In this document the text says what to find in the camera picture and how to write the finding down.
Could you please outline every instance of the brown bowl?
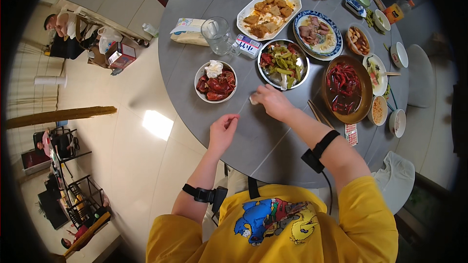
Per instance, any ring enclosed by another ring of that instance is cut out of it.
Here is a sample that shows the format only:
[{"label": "brown bowl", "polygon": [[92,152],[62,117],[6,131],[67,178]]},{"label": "brown bowl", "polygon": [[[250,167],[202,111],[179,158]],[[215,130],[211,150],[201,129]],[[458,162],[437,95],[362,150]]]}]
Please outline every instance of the brown bowl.
[{"label": "brown bowl", "polygon": [[[331,103],[327,98],[327,74],[330,71],[332,67],[334,67],[336,64],[344,62],[346,64],[352,65],[354,67],[354,70],[356,71],[356,74],[358,75],[359,81],[361,82],[361,90],[362,90],[362,98],[361,98],[361,103],[359,105],[359,108],[349,114],[349,115],[341,115],[337,112],[334,112],[331,109]],[[364,119],[367,116],[367,113],[369,113],[369,110],[371,109],[372,105],[372,83],[371,83],[371,78],[369,76],[369,73],[367,73],[367,70],[364,68],[362,63],[356,59],[354,59],[351,56],[348,55],[341,55],[336,57],[334,60],[330,62],[328,65],[327,69],[323,72],[323,77],[322,77],[322,97],[325,100],[325,104],[327,104],[327,107],[330,109],[331,113],[335,115],[335,117],[340,120],[343,123],[346,124],[356,124],[362,119]]]}]

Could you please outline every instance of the red packet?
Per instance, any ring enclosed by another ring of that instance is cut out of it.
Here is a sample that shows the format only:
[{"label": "red packet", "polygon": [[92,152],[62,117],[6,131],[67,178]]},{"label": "red packet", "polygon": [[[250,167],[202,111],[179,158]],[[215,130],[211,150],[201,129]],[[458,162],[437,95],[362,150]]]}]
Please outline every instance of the red packet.
[{"label": "red packet", "polygon": [[344,125],[344,137],[348,142],[355,146],[358,143],[358,127],[356,124]]}]

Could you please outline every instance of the cardboard box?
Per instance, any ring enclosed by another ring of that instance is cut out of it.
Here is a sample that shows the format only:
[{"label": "cardboard box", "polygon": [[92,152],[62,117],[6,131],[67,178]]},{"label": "cardboard box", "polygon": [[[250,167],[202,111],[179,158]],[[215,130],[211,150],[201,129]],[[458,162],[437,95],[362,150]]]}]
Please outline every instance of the cardboard box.
[{"label": "cardboard box", "polygon": [[135,48],[122,43],[114,43],[106,52],[106,61],[110,67],[124,69],[135,60]]}]

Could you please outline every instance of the blue patterned plate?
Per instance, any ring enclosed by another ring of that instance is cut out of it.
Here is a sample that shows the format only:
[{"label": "blue patterned plate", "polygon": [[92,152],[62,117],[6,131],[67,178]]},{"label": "blue patterned plate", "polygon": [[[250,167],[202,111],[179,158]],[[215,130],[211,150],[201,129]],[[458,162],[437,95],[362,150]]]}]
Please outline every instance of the blue patterned plate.
[{"label": "blue patterned plate", "polygon": [[[331,33],[329,33],[328,35],[317,35],[317,37],[320,39],[317,45],[307,44],[299,33],[299,26],[304,26],[309,16],[318,17],[319,22],[325,23],[329,28],[331,27]],[[322,56],[333,56],[336,53],[338,53],[338,51],[340,51],[341,49],[343,40],[340,30],[332,20],[330,20],[326,15],[319,13],[318,11],[305,10],[300,12],[294,18],[293,28],[296,31],[296,34],[299,36],[299,40],[301,41],[301,43],[304,44],[304,46],[308,50],[314,52],[315,54]],[[327,47],[327,41],[332,41],[333,44]]]}]

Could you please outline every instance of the tiled floor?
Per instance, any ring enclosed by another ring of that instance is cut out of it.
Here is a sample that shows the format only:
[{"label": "tiled floor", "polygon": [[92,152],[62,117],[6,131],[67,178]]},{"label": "tiled floor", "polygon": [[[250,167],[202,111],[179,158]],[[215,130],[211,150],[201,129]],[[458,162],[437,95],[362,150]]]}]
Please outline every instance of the tiled floor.
[{"label": "tiled floor", "polygon": [[[149,48],[138,48],[137,61],[122,73],[87,64],[86,53],[66,60],[66,88],[60,87],[58,109],[112,105],[117,113],[70,120],[78,129],[81,152],[67,166],[78,179],[91,174],[109,196],[116,226],[139,260],[154,218],[170,213],[174,200],[205,153],[169,100],[162,82],[157,39]],[[143,127],[147,110],[172,120],[167,140]],[[219,163],[216,180],[224,176]]]}]

